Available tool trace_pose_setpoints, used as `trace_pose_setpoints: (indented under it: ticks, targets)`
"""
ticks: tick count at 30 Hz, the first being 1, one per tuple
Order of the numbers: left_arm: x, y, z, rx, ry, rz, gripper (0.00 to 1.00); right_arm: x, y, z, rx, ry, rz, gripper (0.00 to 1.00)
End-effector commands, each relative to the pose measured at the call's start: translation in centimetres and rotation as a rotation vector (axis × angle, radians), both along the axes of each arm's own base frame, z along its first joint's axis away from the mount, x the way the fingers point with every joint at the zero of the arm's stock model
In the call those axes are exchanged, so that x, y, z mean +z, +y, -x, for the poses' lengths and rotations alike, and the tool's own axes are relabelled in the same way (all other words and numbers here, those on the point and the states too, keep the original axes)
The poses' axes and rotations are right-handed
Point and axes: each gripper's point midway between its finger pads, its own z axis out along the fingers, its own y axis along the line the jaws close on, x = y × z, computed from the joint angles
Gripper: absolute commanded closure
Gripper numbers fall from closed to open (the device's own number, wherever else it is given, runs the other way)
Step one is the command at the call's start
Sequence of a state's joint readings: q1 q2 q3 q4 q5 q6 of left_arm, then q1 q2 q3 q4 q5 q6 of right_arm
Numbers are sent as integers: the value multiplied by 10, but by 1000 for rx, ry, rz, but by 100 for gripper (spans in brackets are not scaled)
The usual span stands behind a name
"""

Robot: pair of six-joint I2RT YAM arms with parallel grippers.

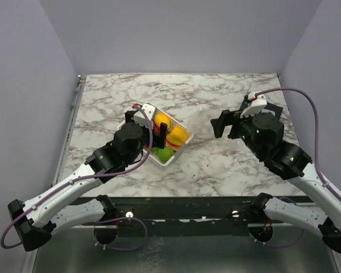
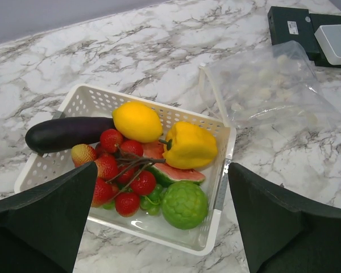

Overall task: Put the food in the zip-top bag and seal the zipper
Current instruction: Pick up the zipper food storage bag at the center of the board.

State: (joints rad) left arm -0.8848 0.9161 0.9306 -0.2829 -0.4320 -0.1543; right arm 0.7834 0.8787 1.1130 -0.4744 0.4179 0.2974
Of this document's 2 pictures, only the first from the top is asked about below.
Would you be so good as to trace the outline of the clear dotted zip bag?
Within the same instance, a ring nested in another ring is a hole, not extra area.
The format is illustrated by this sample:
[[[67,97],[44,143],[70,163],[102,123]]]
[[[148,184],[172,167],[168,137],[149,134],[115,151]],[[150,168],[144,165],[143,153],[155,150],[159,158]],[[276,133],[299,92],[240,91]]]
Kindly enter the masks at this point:
[[[216,138],[209,119],[192,119],[188,123],[188,130],[194,135],[191,141],[193,144],[232,142],[237,145],[240,143],[240,139],[229,139],[226,133],[221,138]]]

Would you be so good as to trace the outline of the yellow bell pepper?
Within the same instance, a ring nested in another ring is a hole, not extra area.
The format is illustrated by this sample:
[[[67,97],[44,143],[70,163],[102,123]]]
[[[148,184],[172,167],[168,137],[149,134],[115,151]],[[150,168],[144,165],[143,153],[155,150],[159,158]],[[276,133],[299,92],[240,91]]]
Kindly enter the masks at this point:
[[[182,146],[188,140],[189,136],[181,127],[174,127],[173,130],[166,136],[166,140],[174,146]]]

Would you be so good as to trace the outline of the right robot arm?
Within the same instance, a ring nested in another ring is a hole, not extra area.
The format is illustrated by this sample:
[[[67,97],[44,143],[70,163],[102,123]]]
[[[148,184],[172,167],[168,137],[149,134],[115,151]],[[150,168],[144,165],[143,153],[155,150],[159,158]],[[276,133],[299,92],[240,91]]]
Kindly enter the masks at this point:
[[[273,174],[303,191],[322,211],[289,204],[266,193],[249,207],[258,223],[278,220],[316,234],[330,249],[341,254],[341,194],[331,182],[323,182],[312,158],[300,147],[283,139],[284,124],[272,113],[242,117],[241,111],[224,110],[211,119],[214,136],[220,138],[231,126],[230,139],[240,139]]]

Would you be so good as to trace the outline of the white perforated plastic basket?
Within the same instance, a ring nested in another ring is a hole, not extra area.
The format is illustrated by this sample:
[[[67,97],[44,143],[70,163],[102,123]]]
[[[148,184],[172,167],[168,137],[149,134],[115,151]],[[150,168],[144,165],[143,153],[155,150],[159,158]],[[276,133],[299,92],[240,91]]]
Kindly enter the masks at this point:
[[[149,129],[146,118],[151,122],[153,133],[153,144],[149,158],[158,166],[167,167],[176,160],[184,149],[187,148],[194,137],[184,125],[161,110],[154,104],[146,102],[141,105],[145,115],[137,109],[128,110],[125,113],[124,121],[118,125],[118,129],[125,123],[136,123],[143,133],[143,153],[148,152]]]

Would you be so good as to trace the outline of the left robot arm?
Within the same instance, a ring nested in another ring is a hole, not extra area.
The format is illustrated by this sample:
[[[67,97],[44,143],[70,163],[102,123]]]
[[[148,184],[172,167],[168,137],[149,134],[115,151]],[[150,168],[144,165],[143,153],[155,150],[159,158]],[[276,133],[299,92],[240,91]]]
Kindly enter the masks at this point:
[[[6,228],[1,236],[1,247],[23,246],[26,252],[30,252],[45,245],[63,229],[97,221],[109,224],[114,218],[109,198],[100,196],[83,205],[72,206],[71,203],[110,179],[140,168],[151,154],[148,151],[138,159],[145,146],[165,147],[168,126],[162,125],[160,136],[156,136],[156,114],[157,110],[149,104],[135,104],[125,113],[125,123],[115,132],[113,139],[96,149],[71,175],[34,198],[10,202],[7,206],[11,217],[9,227],[15,229],[20,241],[6,245],[9,232]]]

